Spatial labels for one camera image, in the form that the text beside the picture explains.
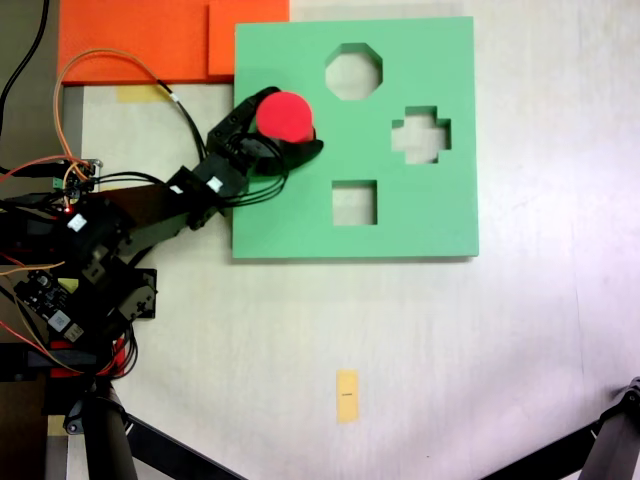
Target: octagonal hole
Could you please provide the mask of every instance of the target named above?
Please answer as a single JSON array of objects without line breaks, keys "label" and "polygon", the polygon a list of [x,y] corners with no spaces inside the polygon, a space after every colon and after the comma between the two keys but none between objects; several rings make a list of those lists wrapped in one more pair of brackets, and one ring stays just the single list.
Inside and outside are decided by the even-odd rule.
[{"label": "octagonal hole", "polygon": [[363,100],[382,84],[382,58],[366,43],[343,43],[327,60],[325,82],[341,100]]}]

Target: tape strip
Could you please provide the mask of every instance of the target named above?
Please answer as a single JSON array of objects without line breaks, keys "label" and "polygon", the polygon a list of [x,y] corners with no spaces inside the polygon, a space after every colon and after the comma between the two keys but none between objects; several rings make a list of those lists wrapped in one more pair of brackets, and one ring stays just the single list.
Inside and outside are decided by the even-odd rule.
[{"label": "tape strip", "polygon": [[338,370],[336,375],[338,423],[358,420],[358,371]]},{"label": "tape strip", "polygon": [[171,98],[158,85],[120,85],[116,87],[118,103],[170,102]]}]

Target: red component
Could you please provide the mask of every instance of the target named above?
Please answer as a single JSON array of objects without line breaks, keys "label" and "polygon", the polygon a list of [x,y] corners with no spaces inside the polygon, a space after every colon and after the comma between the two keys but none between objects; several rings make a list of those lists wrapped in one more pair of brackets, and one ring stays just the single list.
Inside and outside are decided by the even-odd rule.
[{"label": "red component", "polygon": [[304,98],[291,92],[277,92],[265,98],[258,106],[256,126],[265,137],[289,143],[315,138],[311,107]]}]

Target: wire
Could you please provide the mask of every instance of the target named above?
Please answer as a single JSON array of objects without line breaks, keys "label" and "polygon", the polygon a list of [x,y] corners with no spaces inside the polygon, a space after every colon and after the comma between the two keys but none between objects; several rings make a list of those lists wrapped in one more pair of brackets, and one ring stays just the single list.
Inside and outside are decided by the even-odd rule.
[{"label": "wire", "polygon": [[8,170],[4,175],[0,177],[0,183],[4,182],[7,178],[13,176],[14,173],[22,170],[23,168],[27,168],[31,165],[38,165],[41,163],[49,163],[54,160],[68,160],[71,163],[82,163],[83,165],[89,166],[89,162],[82,160],[80,158],[76,158],[72,155],[52,155],[50,157],[38,158],[36,160],[31,160],[30,162],[25,163],[24,165],[20,165],[19,167]]},{"label": "wire", "polygon": [[280,152],[279,148],[268,138],[253,133],[236,134],[231,137],[230,146],[232,148],[239,148],[240,142],[245,139],[257,141],[273,154],[274,158],[276,158],[280,163],[280,175],[278,179],[268,187],[242,195],[225,197],[225,205],[228,207],[245,207],[271,200],[277,197],[284,190],[289,178],[289,170],[286,168],[282,152]]},{"label": "wire", "polygon": [[7,275],[11,275],[12,273],[27,272],[27,271],[31,271],[31,270],[50,270],[52,268],[56,268],[56,267],[59,267],[61,265],[64,265],[64,263],[65,262],[56,263],[55,265],[42,265],[42,266],[38,265],[38,266],[14,268],[13,270],[9,270],[8,272],[0,272],[0,276],[1,277],[5,277]]},{"label": "wire", "polygon": [[18,260],[16,260],[13,257],[10,257],[6,253],[0,252],[0,255],[3,256],[4,258],[6,258],[7,260],[9,260],[11,263],[15,263],[16,265],[18,265],[20,267],[26,267],[26,265],[24,263],[19,262]]},{"label": "wire", "polygon": [[[44,0],[42,2],[42,16],[40,17],[40,26],[38,27],[38,33],[36,33],[36,37],[34,38],[33,43],[31,44],[31,48],[29,49],[27,54],[24,56],[24,58],[22,59],[18,67],[15,69],[15,71],[11,74],[11,76],[9,77],[9,80],[7,80],[7,83],[2,89],[2,94],[0,94],[0,136],[2,136],[2,125],[4,121],[4,106],[7,101],[7,97],[9,96],[9,92],[11,91],[11,87],[13,87],[13,84],[18,79],[22,71],[25,69],[25,67],[31,60],[31,57],[33,57],[33,54],[36,53],[36,50],[40,45],[40,41],[42,40],[42,36],[44,35],[44,31],[47,26],[48,13],[49,13],[49,0]],[[8,170],[0,167],[0,172],[7,173]]]},{"label": "wire", "polygon": [[153,183],[149,180],[145,180],[144,178],[112,178],[103,180],[101,182],[96,182],[97,185],[102,185],[104,183],[116,183],[116,182],[145,182],[145,183]]},{"label": "wire", "polygon": [[140,173],[140,172],[118,172],[118,173],[110,173],[109,175],[103,175],[101,177],[98,177],[94,180],[104,180],[107,178],[114,178],[114,177],[121,177],[121,176],[128,176],[128,177],[140,177],[140,178],[144,178],[145,180],[148,180],[151,183],[155,183],[158,185],[162,185],[164,184],[164,182],[162,180],[157,179],[156,177],[154,177],[153,175],[149,175],[147,173]]},{"label": "wire", "polygon": [[171,90],[171,88],[169,88],[169,86],[166,83],[164,83],[160,79],[160,77],[158,77],[158,75],[156,75],[156,73],[153,70],[151,70],[151,68],[142,60],[140,60],[137,56],[133,55],[132,53],[126,52],[124,50],[118,50],[115,48],[92,48],[82,53],[79,53],[78,55],[73,57],[71,60],[69,60],[69,62],[67,62],[64,68],[60,71],[60,75],[58,75],[58,79],[56,80],[56,85],[53,92],[53,120],[55,124],[56,133],[58,135],[58,139],[60,140],[60,145],[62,146],[62,149],[68,156],[71,156],[71,148],[69,147],[69,143],[67,142],[67,139],[64,135],[64,132],[62,130],[62,123],[60,121],[60,91],[62,90],[62,82],[64,80],[64,77],[69,72],[69,70],[76,63],[78,63],[82,59],[85,59],[90,56],[96,56],[96,55],[111,55],[114,57],[123,58],[125,60],[132,61],[133,63],[141,67],[144,71],[146,71],[156,81],[156,83],[169,94],[169,97],[171,97],[171,99],[174,101],[174,103],[178,106],[178,108],[184,115],[185,119],[187,120],[187,123],[189,124],[189,128],[191,129],[191,133],[193,134],[194,140],[196,142],[198,157],[200,158],[200,161],[204,160],[204,156],[206,153],[204,141],[202,140],[202,137],[200,136],[200,132],[198,131],[193,119],[191,118],[191,115],[189,115],[186,108],[184,108],[184,106],[178,99],[177,95],[174,94],[173,90]]},{"label": "wire", "polygon": [[19,333],[17,333],[16,331],[14,331],[13,329],[11,329],[6,323],[4,323],[2,320],[0,320],[0,326],[2,328],[4,328],[7,332],[9,332],[11,335],[13,335],[14,337],[19,338],[20,340],[22,340],[23,342],[31,345],[33,348],[35,348],[36,350],[38,350],[40,353],[43,353],[45,355],[47,355],[47,351],[40,348],[38,345],[36,345],[35,343],[33,343],[31,340],[28,340],[26,338],[24,338],[22,335],[20,335]]},{"label": "wire", "polygon": [[37,342],[38,345],[35,345],[34,343],[32,343],[31,341],[27,340],[23,336],[13,332],[6,325],[3,324],[2,326],[4,328],[6,328],[9,332],[13,333],[15,336],[17,336],[18,338],[23,340],[24,342],[28,343],[29,345],[31,345],[32,347],[37,349],[42,354],[44,354],[47,357],[49,357],[52,361],[54,361],[55,363],[57,363],[61,367],[66,368],[67,370],[71,370],[72,372],[75,372],[75,373],[82,373],[81,371],[75,370],[74,368],[71,368],[70,366],[64,364],[63,362],[61,362],[60,360],[55,358],[53,356],[53,354],[47,350],[47,348],[44,346],[44,343],[42,342],[42,339],[41,339],[40,335],[39,334],[36,335],[36,333],[35,333],[35,331],[37,331],[37,329],[35,329],[35,331],[32,329],[31,325],[33,325],[33,322],[32,321],[27,321],[25,315],[23,315],[23,308],[20,308],[22,305],[18,301],[18,296],[16,295],[16,291],[14,290],[13,284],[11,282],[9,282],[9,287],[10,287],[10,290],[11,290],[11,296],[13,297],[13,303],[15,304],[16,309],[18,310],[18,316],[20,317],[20,320],[22,320],[22,323],[24,324],[25,328],[27,329],[27,331],[29,332],[31,337]]},{"label": "wire", "polygon": [[50,224],[58,223],[58,220],[56,218],[41,217],[40,215],[37,215],[37,214],[32,213],[32,212],[29,212],[27,210],[22,210],[21,208],[19,208],[18,206],[14,205],[13,203],[5,202],[4,200],[0,200],[0,208],[5,210],[6,212],[19,213],[23,217],[31,219],[31,220],[35,220],[37,222],[50,223]]},{"label": "wire", "polygon": [[[9,282],[10,287],[13,291],[13,285],[11,284],[11,282]],[[2,288],[2,286],[0,286],[0,293],[2,293],[5,297],[7,297],[7,299],[10,302],[13,302],[13,299],[15,298],[13,296],[13,294],[9,293],[7,290],[5,290],[4,288]],[[40,342],[44,343],[44,339],[42,338],[42,335],[40,335],[40,331],[38,330],[38,327],[36,327],[36,324],[33,322],[33,319],[29,316],[29,314],[27,313],[26,309],[22,306],[22,304],[18,305],[18,309],[22,312],[23,315],[25,315],[27,322],[29,323],[29,326],[31,327],[31,330],[33,331],[33,333],[35,334],[36,338],[38,340],[40,340]]]}]

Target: white label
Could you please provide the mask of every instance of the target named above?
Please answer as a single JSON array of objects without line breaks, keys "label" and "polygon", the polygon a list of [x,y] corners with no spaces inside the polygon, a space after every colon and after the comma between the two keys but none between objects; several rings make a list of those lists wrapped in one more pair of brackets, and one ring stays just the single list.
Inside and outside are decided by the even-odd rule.
[{"label": "white label", "polygon": [[64,330],[64,327],[69,325],[70,321],[71,319],[67,317],[64,312],[58,310],[49,319],[49,325],[51,325],[57,332],[61,332],[62,330]]},{"label": "white label", "polygon": [[213,190],[216,193],[219,193],[224,183],[222,183],[218,177],[213,176],[211,177],[211,180],[207,182],[207,185],[209,185],[209,188],[211,190]]},{"label": "white label", "polygon": [[69,223],[67,223],[67,227],[69,227],[74,232],[79,232],[82,227],[87,224],[87,220],[77,213]]},{"label": "white label", "polygon": [[64,336],[70,341],[75,342],[78,338],[80,338],[80,335],[82,335],[83,333],[84,333],[84,330],[82,330],[80,325],[78,325],[77,323],[74,323],[69,327],[69,330],[64,332]]}]

